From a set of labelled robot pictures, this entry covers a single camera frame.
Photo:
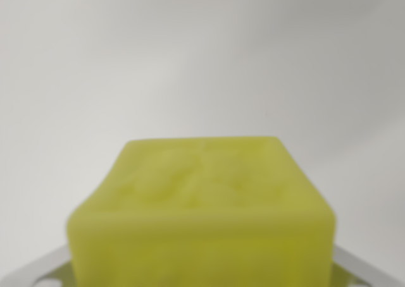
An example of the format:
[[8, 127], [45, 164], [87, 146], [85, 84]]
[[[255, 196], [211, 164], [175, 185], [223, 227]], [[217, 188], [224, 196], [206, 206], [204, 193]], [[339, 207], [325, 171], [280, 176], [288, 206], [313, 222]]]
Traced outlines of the black silver gripper right finger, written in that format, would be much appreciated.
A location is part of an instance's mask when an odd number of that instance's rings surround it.
[[336, 245], [329, 286], [394, 287], [404, 283]]

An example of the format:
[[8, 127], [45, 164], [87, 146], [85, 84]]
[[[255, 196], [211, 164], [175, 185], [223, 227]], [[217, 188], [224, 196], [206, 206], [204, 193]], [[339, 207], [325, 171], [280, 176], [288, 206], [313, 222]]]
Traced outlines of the black silver gripper left finger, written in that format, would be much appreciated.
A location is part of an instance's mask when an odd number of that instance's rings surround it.
[[68, 245], [9, 273], [1, 286], [77, 286]]

